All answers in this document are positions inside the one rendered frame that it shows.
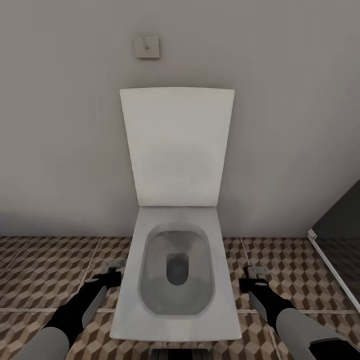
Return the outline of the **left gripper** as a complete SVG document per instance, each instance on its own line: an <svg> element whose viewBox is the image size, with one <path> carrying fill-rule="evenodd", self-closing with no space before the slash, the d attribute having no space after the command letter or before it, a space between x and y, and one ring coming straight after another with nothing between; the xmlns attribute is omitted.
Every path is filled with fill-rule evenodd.
<svg viewBox="0 0 360 360"><path fill-rule="evenodd" d="M100 278L100 277L104 277L104 278L108 279L108 282L109 282L108 290L113 287L119 287L122 284L121 283L121 271L116 271L116 272L111 272L111 273L106 273L106 274L96 274L92 278Z"/></svg>

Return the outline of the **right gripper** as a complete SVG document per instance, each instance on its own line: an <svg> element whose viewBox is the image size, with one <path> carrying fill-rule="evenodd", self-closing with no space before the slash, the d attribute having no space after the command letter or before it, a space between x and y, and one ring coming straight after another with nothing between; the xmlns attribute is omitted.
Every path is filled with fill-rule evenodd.
<svg viewBox="0 0 360 360"><path fill-rule="evenodd" d="M267 281L264 278L249 279L246 277L246 278L239 278L238 280L239 280L240 292L245 294L249 293L249 288L252 282L258 281L258 282L264 282L265 284L267 283Z"/></svg>

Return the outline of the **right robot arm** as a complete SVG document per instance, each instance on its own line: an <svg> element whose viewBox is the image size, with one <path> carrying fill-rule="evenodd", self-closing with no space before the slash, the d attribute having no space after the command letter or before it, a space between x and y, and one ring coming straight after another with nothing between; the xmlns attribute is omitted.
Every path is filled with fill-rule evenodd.
<svg viewBox="0 0 360 360"><path fill-rule="evenodd" d="M293 303L275 293L264 278L267 267L247 266L248 278L239 278L240 292L274 328L294 360L360 360L360 350L341 334L317 323Z"/></svg>

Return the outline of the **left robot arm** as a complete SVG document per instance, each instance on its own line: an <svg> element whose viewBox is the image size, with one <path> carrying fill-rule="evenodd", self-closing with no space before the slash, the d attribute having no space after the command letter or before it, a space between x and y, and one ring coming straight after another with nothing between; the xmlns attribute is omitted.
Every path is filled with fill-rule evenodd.
<svg viewBox="0 0 360 360"><path fill-rule="evenodd" d="M81 334L104 302L107 291L119 287L125 260L102 263L100 274L83 283L71 300L60 306L51 320L10 360L64 360L79 334Z"/></svg>

